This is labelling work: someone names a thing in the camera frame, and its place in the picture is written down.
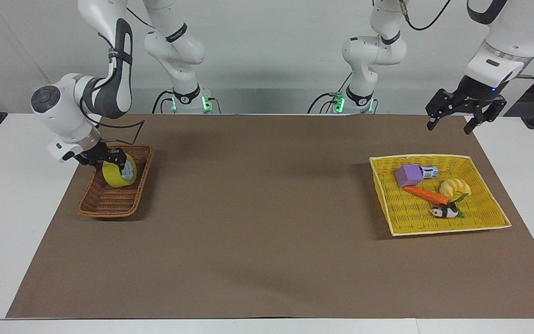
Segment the white wall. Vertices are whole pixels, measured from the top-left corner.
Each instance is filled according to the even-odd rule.
[[[411,1],[414,25],[430,22],[444,2]],[[5,92],[0,109],[28,112],[32,91],[49,78],[55,82],[68,72],[106,74],[107,46],[81,19],[76,3],[0,0],[0,92]],[[453,1],[424,32],[403,27],[405,61],[378,68],[380,112],[421,114],[438,88],[456,87],[488,30],[469,19],[465,4]],[[131,0],[129,6],[147,18],[140,1]],[[208,56],[198,76],[214,90],[224,112],[305,112],[317,93],[337,89],[348,74],[341,57],[344,40],[374,34],[369,0],[178,0],[176,8],[206,44]],[[149,28],[130,14],[127,20],[136,38],[133,112],[149,112],[153,97],[170,84],[144,50]],[[534,74],[534,62],[526,72]],[[504,95],[514,103],[531,84],[515,80]],[[270,101],[273,97],[280,101]]]

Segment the yellow wicker basket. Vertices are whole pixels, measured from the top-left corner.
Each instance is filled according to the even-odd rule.
[[[471,195],[457,204],[464,218],[437,218],[433,204],[406,192],[397,184],[394,172],[402,165],[435,165],[436,179],[423,180],[419,188],[438,192],[447,178],[460,178],[471,187]],[[448,154],[409,154],[370,158],[376,193],[393,236],[492,230],[510,227],[510,221],[479,175],[468,156]]]

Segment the brown tabletop surface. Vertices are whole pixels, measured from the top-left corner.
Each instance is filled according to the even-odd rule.
[[[79,167],[8,317],[534,318],[534,240],[462,117],[108,122],[142,118],[138,211],[78,215]],[[392,154],[471,156],[512,227],[391,237],[369,158]]]

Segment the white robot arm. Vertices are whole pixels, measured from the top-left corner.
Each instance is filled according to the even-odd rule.
[[[106,78],[66,74],[53,85],[41,87],[32,95],[34,114],[57,135],[49,152],[59,161],[76,158],[80,163],[99,167],[98,161],[111,161],[122,167],[125,154],[111,152],[100,140],[97,129],[85,117],[85,110],[109,118],[123,116],[131,107],[131,27],[123,19],[127,4],[121,0],[79,0],[83,19],[108,42]]]
[[[469,7],[468,11],[475,21],[489,25],[489,33],[467,64],[456,91],[440,89],[426,106],[430,131],[440,118],[454,112],[473,114],[464,128],[467,134],[485,121],[494,121],[506,105],[500,91],[534,58],[534,1],[492,0],[484,13]]]
[[[157,30],[146,36],[146,50],[167,71],[178,112],[203,114],[209,108],[206,91],[197,81],[193,65],[205,59],[205,47],[187,31],[187,24],[172,8],[173,0],[144,0],[151,24]]]
[[[185,34],[187,27],[172,12],[171,2],[144,0],[144,4],[157,27],[148,34],[146,47],[150,46],[148,50],[167,68],[183,109],[199,107],[199,101],[205,102],[205,98],[191,64],[203,61],[203,45],[190,33]],[[78,0],[78,9],[110,47],[108,74],[106,78],[66,74],[59,82],[41,87],[32,95],[32,111],[57,135],[48,148],[58,161],[76,158],[95,167],[101,167],[100,161],[108,161],[122,169],[126,155],[120,149],[108,149],[86,111],[116,119],[131,108],[133,38],[124,19],[127,0]]]
[[[343,92],[346,112],[369,112],[378,80],[370,66],[395,65],[404,59],[407,46],[401,38],[402,21],[399,0],[376,0],[370,25],[378,36],[350,38],[343,45],[343,58],[352,69],[350,84]]]

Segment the purple cube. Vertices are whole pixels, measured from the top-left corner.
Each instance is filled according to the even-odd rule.
[[[404,186],[417,186],[424,179],[419,165],[403,165],[397,169],[394,176],[402,188]]]

